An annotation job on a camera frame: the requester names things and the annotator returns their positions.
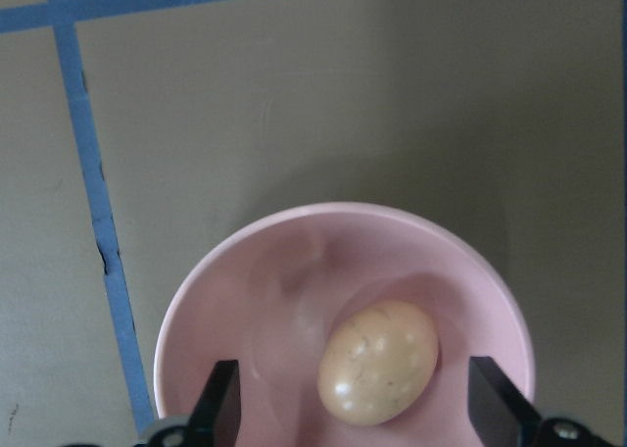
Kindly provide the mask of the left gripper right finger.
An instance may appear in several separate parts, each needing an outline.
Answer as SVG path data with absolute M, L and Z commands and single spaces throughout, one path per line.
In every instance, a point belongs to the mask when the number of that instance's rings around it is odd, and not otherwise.
M 473 356 L 468 365 L 468 417 L 482 446 L 530 446 L 542 420 L 497 362 Z

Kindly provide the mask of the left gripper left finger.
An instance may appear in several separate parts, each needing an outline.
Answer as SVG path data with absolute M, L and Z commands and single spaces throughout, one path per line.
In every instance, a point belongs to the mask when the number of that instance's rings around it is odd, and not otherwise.
M 189 446 L 236 444 L 241 424 L 239 363 L 216 362 L 189 418 Z

